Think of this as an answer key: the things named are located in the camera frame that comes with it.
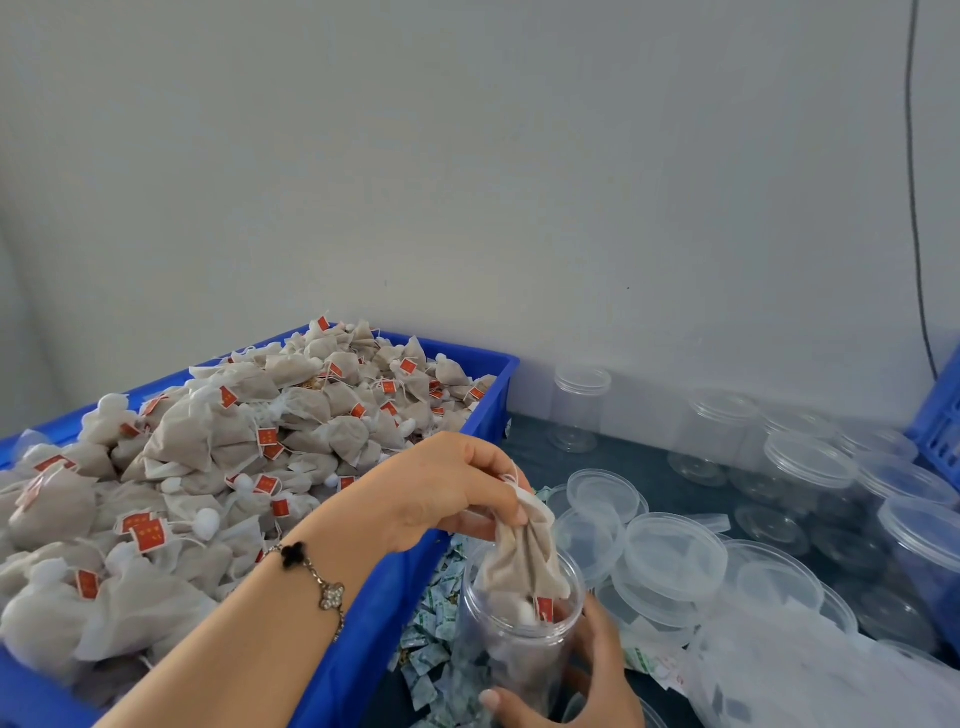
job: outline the hand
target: hand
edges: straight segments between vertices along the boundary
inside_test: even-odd
[[[564,680],[587,696],[587,706],[570,726],[575,728],[643,728],[643,706],[624,674],[623,648],[616,625],[594,595],[587,595],[584,618],[574,633],[574,650],[591,666],[590,677],[568,666]],[[480,693],[480,702],[504,728],[548,728],[558,725],[538,715],[512,692],[503,688]]]
[[[384,529],[392,551],[413,548],[428,528],[492,541],[495,521],[468,509],[484,506],[508,525],[527,523],[516,490],[498,479],[513,474],[532,492],[526,476],[496,445],[439,432],[377,466],[343,495],[363,494],[378,508],[386,506]]]

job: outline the bracelet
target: bracelet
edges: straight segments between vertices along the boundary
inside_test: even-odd
[[[298,564],[303,564],[320,584],[320,608],[325,612],[331,609],[337,610],[337,617],[340,622],[337,625],[336,634],[333,635],[333,641],[339,640],[340,633],[344,631],[344,585],[340,582],[330,583],[320,577],[317,570],[314,569],[310,557],[306,555],[306,544],[303,541],[297,541],[292,546],[274,544],[264,551],[263,557],[266,558],[274,551],[278,551],[280,556],[283,557],[284,570],[290,570]]]

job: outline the fingernail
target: fingernail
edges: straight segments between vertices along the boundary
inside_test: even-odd
[[[500,696],[494,691],[483,691],[480,693],[480,705],[491,713],[496,713],[496,709],[500,707]]]

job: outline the blue plastic basket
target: blue plastic basket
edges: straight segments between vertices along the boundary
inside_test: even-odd
[[[295,332],[306,333],[308,327],[287,331],[257,347],[274,341],[282,342]],[[392,341],[406,341],[407,336],[381,332]],[[457,361],[474,378],[496,375],[497,380],[480,401],[462,430],[492,443],[503,439],[509,416],[507,392],[519,359],[505,353],[444,344],[420,339],[427,356],[440,352]],[[201,366],[217,364],[218,356]],[[131,390],[131,409],[167,387],[178,386],[191,378],[182,371]],[[57,445],[67,445],[80,434],[81,417],[96,405],[89,405],[47,425],[37,427]],[[10,466],[17,438],[0,442],[0,469]],[[429,531],[406,553],[392,554],[373,570],[350,608],[347,626],[340,640],[327,650],[317,667],[294,713],[290,725],[295,728],[330,726],[351,728],[366,712],[386,669],[403,628],[409,623],[417,604],[430,581],[430,576],[449,544],[442,531]],[[0,648],[0,724],[8,722],[19,728],[85,728],[93,725],[100,713],[83,705],[68,691],[40,675],[30,672]]]

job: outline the black cable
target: black cable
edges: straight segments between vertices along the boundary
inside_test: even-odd
[[[926,327],[926,305],[924,304],[924,266],[920,258],[920,231],[917,225],[917,183],[913,173],[913,53],[917,44],[917,17],[920,14],[920,0],[910,4],[910,32],[906,41],[906,78],[903,89],[903,111],[906,116],[906,169],[910,184],[910,225],[913,228],[913,259],[917,276],[917,308],[920,310],[920,329],[924,335],[926,360],[930,364],[930,373],[936,381],[937,363],[933,360],[930,347],[930,332]]]

